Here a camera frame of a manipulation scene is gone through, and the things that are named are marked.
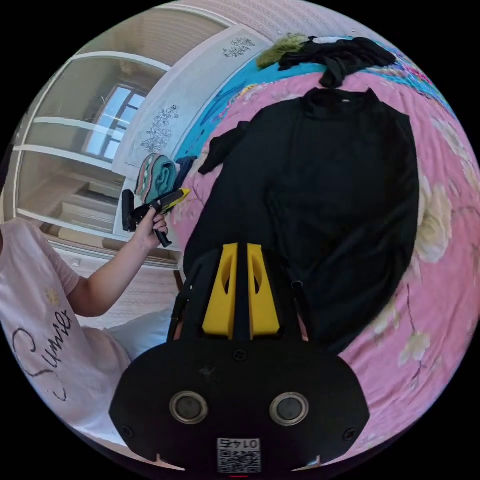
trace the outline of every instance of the bed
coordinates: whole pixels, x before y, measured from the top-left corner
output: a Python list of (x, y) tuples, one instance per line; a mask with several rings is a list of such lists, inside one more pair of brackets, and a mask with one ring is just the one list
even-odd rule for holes
[[(420, 180), (418, 232), (395, 295), (341, 354), (361, 383), (370, 420), (336, 462), (387, 441), (430, 408), (461, 363), (480, 314), (480, 172), (472, 147), (432, 82), (400, 51), (383, 47), (397, 63), (351, 75), (342, 88), (370, 87), (410, 116)], [(319, 65), (258, 71), (253, 60), (210, 102), (177, 154), (198, 156), (183, 185), (192, 193), (170, 218), (183, 249), (222, 168), (198, 173), (210, 140), (268, 105), (304, 95), (319, 85), (323, 71)]]

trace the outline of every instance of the shelf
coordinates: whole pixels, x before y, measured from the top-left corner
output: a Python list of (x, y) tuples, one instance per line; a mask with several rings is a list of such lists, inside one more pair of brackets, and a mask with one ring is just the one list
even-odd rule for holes
[(87, 185), (87, 182), (76, 178), (56, 175), (41, 185), (32, 195), (29, 195), (25, 201), (20, 201), (18, 206), (23, 210), (49, 216), (58, 209), (59, 204)]
[[(108, 261), (125, 245), (124, 241), (91, 235), (48, 222), (37, 222), (36, 225), (55, 248), (61, 248), (82, 257)], [(178, 254), (168, 250), (155, 249), (148, 256), (144, 266), (177, 270)]]
[(25, 144), (22, 146), (16, 146), (13, 150), (15, 152), (31, 152), (36, 154), (52, 155), (52, 156), (60, 157), (63, 159), (73, 160), (74, 162), (81, 162), (86, 165), (92, 165), (94, 167), (98, 167), (101, 169), (106, 169), (106, 170), (112, 169), (111, 161), (101, 160), (93, 156), (84, 155), (82, 153), (62, 150), (61, 148), (52, 148), (49, 146)]

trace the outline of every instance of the blue bedsheet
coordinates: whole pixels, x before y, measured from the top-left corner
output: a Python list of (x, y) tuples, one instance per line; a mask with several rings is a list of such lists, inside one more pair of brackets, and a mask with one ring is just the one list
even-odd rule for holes
[[(365, 72), (383, 77), (390, 82), (407, 85), (419, 94), (425, 95), (438, 102), (450, 114), (455, 116), (443, 95), (409, 58), (396, 48), (382, 44), (381, 46), (393, 53), (397, 57), (397, 62), (391, 67), (368, 68), (364, 70)], [(225, 111), (229, 102), (242, 92), (245, 87), (254, 84), (276, 82), (297, 75), (322, 73), (325, 72), (325, 70), (326, 67), (317, 63), (302, 63), (284, 71), (279, 71), (278, 64), (275, 64), (264, 70), (259, 70), (256, 59), (250, 60), (227, 82), (215, 98), (210, 101), (209, 105), (183, 140), (175, 159), (185, 157), (186, 155), (200, 156), (205, 142), (222, 121), (222, 112)]]

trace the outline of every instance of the printed number label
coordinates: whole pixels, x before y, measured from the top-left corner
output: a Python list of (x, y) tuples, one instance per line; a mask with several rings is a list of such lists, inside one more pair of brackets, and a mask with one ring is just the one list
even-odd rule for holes
[(218, 438), (219, 473), (245, 474), (262, 471), (259, 438)]

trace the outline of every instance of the folded clothes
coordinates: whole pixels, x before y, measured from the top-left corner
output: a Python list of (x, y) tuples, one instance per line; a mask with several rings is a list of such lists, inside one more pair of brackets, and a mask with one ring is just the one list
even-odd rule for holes
[(144, 204), (169, 194), (177, 179), (175, 162), (159, 153), (151, 153), (143, 162), (136, 181), (135, 194)]
[(345, 78), (371, 67), (387, 67), (396, 57), (369, 38), (337, 40), (335, 43), (318, 43), (311, 36), (301, 49), (287, 52), (278, 62), (278, 70), (289, 70), (300, 64), (320, 64), (327, 67), (320, 84), (327, 89), (342, 86)]
[(197, 159), (197, 156), (186, 156), (184, 158), (179, 158), (175, 161), (179, 170), (177, 170), (177, 176), (175, 180), (175, 185), (173, 185), (173, 190), (178, 190), (182, 188), (189, 171), (194, 164), (194, 161)]

